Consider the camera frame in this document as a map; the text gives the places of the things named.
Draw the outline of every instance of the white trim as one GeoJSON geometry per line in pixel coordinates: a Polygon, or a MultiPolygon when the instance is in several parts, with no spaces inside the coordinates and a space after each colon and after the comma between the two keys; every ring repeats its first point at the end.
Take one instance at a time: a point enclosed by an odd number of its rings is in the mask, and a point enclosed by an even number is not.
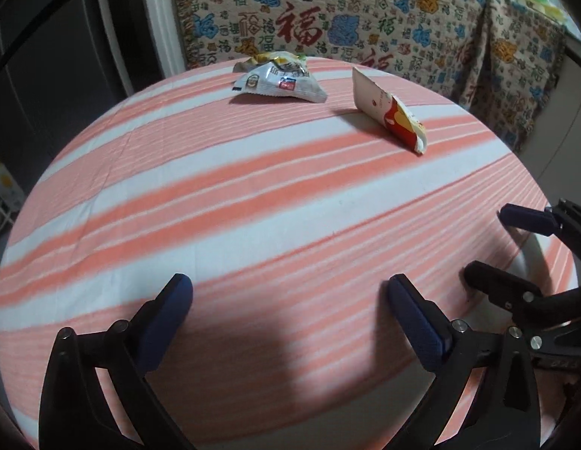
{"type": "Polygon", "coordinates": [[[109,43],[109,49],[111,49],[111,55],[115,62],[117,74],[122,80],[123,90],[125,91],[126,96],[132,96],[134,94],[134,89],[132,88],[132,82],[130,81],[126,64],[123,61],[122,53],[119,49],[119,43],[117,42],[117,35],[115,34],[113,20],[111,19],[111,11],[109,10],[109,0],[98,0],[98,2],[103,28],[105,29],[105,35],[107,36],[107,42],[109,43]]]}
{"type": "Polygon", "coordinates": [[[186,71],[172,0],[144,0],[164,77],[186,71]]]}

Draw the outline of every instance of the round table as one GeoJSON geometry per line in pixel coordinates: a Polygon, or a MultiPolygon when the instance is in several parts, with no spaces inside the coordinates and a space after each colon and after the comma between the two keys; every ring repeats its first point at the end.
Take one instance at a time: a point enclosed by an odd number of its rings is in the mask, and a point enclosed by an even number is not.
{"type": "MultiPolygon", "coordinates": [[[[167,79],[105,113],[21,211],[0,268],[0,370],[35,445],[57,331],[129,319],[176,272],[192,279],[193,306],[148,381],[193,443],[226,450],[388,442],[431,380],[380,300],[395,273],[449,319],[481,329],[503,330],[508,318],[464,289],[469,261],[546,293],[576,285],[559,240],[500,224],[506,202],[547,200],[459,106],[363,68],[427,128],[428,150],[416,156],[355,108],[350,64],[309,60],[323,104],[237,94],[233,64],[167,79]]],[[[102,372],[116,420],[133,434],[102,372]]],[[[559,399],[542,395],[545,430],[559,399]]]]}

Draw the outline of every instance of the plastic wrapper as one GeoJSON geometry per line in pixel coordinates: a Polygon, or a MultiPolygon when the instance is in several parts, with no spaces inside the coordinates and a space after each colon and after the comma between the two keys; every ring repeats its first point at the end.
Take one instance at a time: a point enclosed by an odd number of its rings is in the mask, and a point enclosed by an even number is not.
{"type": "Polygon", "coordinates": [[[305,60],[289,52],[259,54],[234,66],[234,71],[245,69],[248,72],[237,79],[233,90],[254,95],[294,96],[314,103],[324,103],[328,98],[307,70],[305,60]]]}
{"type": "Polygon", "coordinates": [[[355,106],[389,130],[418,154],[426,151],[426,129],[399,98],[380,88],[368,76],[353,68],[355,106]]]}

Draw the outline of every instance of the blue gripper pad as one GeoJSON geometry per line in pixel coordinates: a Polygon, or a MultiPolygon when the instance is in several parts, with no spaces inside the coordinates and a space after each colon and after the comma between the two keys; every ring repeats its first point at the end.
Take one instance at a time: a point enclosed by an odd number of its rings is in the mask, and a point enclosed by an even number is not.
{"type": "Polygon", "coordinates": [[[192,302],[193,284],[184,274],[175,274],[152,301],[160,308],[138,341],[134,362],[140,374],[146,374],[159,367],[192,302]]]}
{"type": "Polygon", "coordinates": [[[424,304],[426,300],[403,274],[394,275],[389,279],[387,297],[391,311],[422,367],[428,372],[437,372],[443,364],[445,353],[449,350],[450,341],[443,340],[418,306],[418,302],[424,304]]]}
{"type": "Polygon", "coordinates": [[[546,237],[553,235],[559,228],[553,213],[511,203],[504,205],[499,211],[499,220],[509,227],[521,228],[546,237]]]}

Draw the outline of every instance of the crumpled packaging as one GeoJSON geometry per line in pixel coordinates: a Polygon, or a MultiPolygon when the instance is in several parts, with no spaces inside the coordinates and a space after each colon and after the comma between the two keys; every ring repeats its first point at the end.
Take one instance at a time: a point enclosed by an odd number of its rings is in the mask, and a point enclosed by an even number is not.
{"type": "Polygon", "coordinates": [[[426,129],[399,98],[380,88],[368,76],[353,68],[355,106],[389,130],[410,150],[424,154],[426,129]]]}
{"type": "Polygon", "coordinates": [[[234,65],[234,72],[245,72],[232,89],[265,96],[294,96],[313,103],[328,98],[316,78],[307,70],[305,58],[289,52],[267,52],[234,65]]]}

